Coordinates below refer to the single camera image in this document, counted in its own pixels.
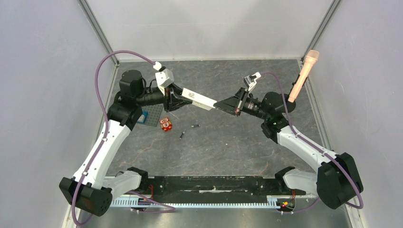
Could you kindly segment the white remote control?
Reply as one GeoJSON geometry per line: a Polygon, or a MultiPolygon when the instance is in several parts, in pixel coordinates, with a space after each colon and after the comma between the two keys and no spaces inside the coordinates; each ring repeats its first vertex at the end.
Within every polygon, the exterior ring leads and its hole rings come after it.
{"type": "Polygon", "coordinates": [[[195,91],[184,88],[182,90],[182,96],[192,100],[192,104],[196,107],[205,109],[207,111],[215,108],[214,105],[217,103],[216,100],[203,96],[195,91]]]}

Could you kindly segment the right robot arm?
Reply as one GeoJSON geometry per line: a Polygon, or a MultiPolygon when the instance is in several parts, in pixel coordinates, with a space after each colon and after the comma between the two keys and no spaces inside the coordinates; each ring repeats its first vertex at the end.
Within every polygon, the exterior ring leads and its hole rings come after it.
{"type": "Polygon", "coordinates": [[[316,195],[326,206],[336,209],[358,198],[355,208],[363,208],[361,193],[364,190],[354,158],[348,154],[337,154],[306,137],[293,126],[284,114],[286,108],[294,110],[295,104],[285,99],[286,95],[268,92],[260,101],[253,98],[246,88],[213,106],[229,114],[239,116],[242,113],[263,120],[264,135],[273,142],[291,150],[313,172],[306,172],[287,167],[277,172],[274,186],[277,192],[286,194],[290,190],[301,190],[316,195]]]}

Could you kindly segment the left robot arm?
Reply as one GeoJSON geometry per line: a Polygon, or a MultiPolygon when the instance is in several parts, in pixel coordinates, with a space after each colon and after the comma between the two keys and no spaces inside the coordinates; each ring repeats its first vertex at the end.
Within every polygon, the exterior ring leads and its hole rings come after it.
{"type": "Polygon", "coordinates": [[[167,111],[190,104],[191,100],[182,96],[183,89],[174,83],[171,70],[162,68],[155,73],[155,87],[147,85],[138,70],[128,70],[122,74],[112,105],[103,108],[105,122],[89,155],[74,173],[64,177],[59,188],[71,206],[71,214],[76,210],[102,216],[110,208],[113,200],[135,191],[143,194],[151,190],[148,172],[130,167],[112,179],[106,173],[118,149],[134,129],[143,114],[143,107],[163,104],[167,111]]]}

